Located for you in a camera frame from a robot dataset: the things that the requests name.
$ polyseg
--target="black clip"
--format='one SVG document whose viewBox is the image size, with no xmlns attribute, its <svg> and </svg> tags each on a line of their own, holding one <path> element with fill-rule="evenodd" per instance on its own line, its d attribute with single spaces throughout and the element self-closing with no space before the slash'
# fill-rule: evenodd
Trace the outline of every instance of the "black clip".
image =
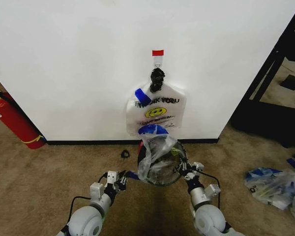
<svg viewBox="0 0 295 236">
<path fill-rule="evenodd" d="M 152 83 L 149 87 L 151 92 L 157 92 L 162 89 L 165 73 L 160 68 L 155 68 L 151 73 Z"/>
</svg>

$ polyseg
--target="fire extinguisher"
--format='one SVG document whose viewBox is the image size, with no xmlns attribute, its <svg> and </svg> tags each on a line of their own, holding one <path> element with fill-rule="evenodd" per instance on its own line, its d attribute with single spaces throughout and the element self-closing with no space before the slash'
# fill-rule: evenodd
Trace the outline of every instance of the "fire extinguisher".
<svg viewBox="0 0 295 236">
<path fill-rule="evenodd" d="M 44 137 L 7 92 L 0 92 L 0 120 L 29 148 L 36 149 L 45 144 Z"/>
</svg>

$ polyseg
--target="black ring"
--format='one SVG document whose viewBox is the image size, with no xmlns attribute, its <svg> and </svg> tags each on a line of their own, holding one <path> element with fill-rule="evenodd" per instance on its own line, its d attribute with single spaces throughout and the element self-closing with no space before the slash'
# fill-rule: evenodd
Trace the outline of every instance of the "black ring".
<svg viewBox="0 0 295 236">
<path fill-rule="evenodd" d="M 128 150 L 123 150 L 122 153 L 120 154 L 122 158 L 128 158 L 130 157 L 130 153 Z"/>
</svg>

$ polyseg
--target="wire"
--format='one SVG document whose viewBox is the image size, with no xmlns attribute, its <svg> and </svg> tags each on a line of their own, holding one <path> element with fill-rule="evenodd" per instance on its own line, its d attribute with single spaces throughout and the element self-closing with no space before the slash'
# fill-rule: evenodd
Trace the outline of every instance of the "wire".
<svg viewBox="0 0 295 236">
<path fill-rule="evenodd" d="M 197 171 L 198 173 L 204 175 L 204 176 L 208 176 L 208 177 L 210 177 L 210 178 L 215 179 L 216 182 L 217 182 L 218 187 L 221 189 L 220 181 L 218 180 L 217 177 L 211 176 L 211 175 L 206 174 L 206 173 L 204 173 L 204 172 L 202 172 L 202 171 L 198 171 L 198 170 L 196 170 L 196 171 Z M 219 192 L 219 194 L 218 194 L 218 203 L 217 203 L 217 207 L 218 207 L 219 209 L 220 209 L 220 207 L 221 207 L 221 192 Z"/>
<path fill-rule="evenodd" d="M 70 221 L 70 219 L 71 219 L 71 215 L 72 215 L 72 210 L 73 210 L 74 201 L 75 201 L 77 198 L 90 200 L 90 198 L 88 198 L 88 197 L 83 197 L 83 196 L 76 196 L 76 197 L 74 197 L 74 198 L 72 199 L 72 202 L 71 202 L 70 213 L 69 213 L 69 217 L 68 217 L 67 223 L 69 223 L 69 221 Z"/>
<path fill-rule="evenodd" d="M 98 183 L 100 183 L 100 181 L 102 180 L 103 177 L 107 178 L 107 172 L 105 172 L 105 173 L 99 178 Z"/>
</svg>

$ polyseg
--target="red label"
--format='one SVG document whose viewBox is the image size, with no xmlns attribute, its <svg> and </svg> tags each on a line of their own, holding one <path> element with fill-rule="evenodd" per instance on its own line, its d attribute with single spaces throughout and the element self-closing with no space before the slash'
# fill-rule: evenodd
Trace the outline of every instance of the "red label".
<svg viewBox="0 0 295 236">
<path fill-rule="evenodd" d="M 164 50 L 153 50 L 152 51 L 152 56 L 163 56 L 164 55 Z"/>
</svg>

